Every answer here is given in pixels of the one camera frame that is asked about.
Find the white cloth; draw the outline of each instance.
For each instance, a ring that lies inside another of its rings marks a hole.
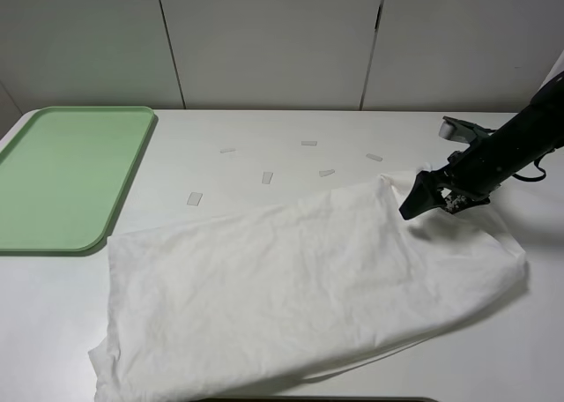
[[[374,356],[524,275],[491,208],[404,221],[413,174],[109,239],[96,401],[186,400]]]

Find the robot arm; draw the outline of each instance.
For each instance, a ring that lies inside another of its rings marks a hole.
[[[546,83],[523,111],[498,130],[451,117],[444,120],[439,135],[469,147],[452,153],[445,167],[417,174],[411,193],[399,208],[405,220],[435,207],[456,213],[488,204],[490,193],[501,182],[533,161],[538,167],[542,157],[564,146],[564,72]],[[443,189],[451,192],[442,197]]]

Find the white table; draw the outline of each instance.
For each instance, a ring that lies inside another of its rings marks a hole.
[[[461,144],[438,138],[443,115],[500,126],[511,115],[315,111],[156,111],[159,122],[114,234],[293,201],[381,172],[434,167]],[[0,147],[29,118],[22,117]],[[316,140],[317,146],[301,146]],[[219,153],[233,147],[234,153]],[[366,158],[367,153],[383,162]],[[493,198],[528,252],[529,290],[490,317],[319,383],[282,380],[238,396],[401,397],[441,402],[564,400],[564,151],[540,183],[510,179]],[[319,170],[335,169],[319,177]],[[261,184],[272,171],[271,185]],[[536,171],[526,169],[535,175]],[[190,192],[204,194],[187,206]],[[105,336],[108,261],[0,257],[0,400],[93,399],[86,352]]]

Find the green tray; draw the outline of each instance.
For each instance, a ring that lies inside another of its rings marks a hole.
[[[99,243],[153,118],[146,107],[33,114],[0,153],[0,254],[78,253]]]

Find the crumpled fabric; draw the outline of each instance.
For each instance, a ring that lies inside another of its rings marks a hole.
[[[111,237],[97,402],[204,398],[407,346],[524,277],[494,210],[399,212],[413,173]]]

